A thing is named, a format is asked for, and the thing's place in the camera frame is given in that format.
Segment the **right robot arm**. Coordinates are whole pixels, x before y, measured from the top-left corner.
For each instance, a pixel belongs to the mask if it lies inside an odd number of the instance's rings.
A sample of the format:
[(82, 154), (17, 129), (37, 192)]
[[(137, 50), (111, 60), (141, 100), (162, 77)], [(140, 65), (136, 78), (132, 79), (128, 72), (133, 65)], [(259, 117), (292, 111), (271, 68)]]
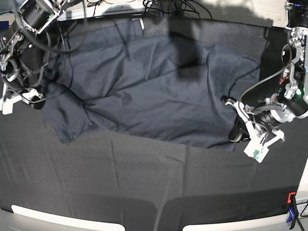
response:
[[(4, 115), (11, 114), (19, 101), (37, 105), (47, 100), (38, 88), (51, 54), (68, 55), (78, 49), (53, 48), (47, 29), (67, 8), (78, 3), (77, 0), (26, 0), (18, 7), (12, 2), (15, 21), (0, 39), (0, 78), (3, 82), (0, 110)], [(33, 47), (45, 51), (39, 69), (31, 69), (21, 59), (23, 52)]]

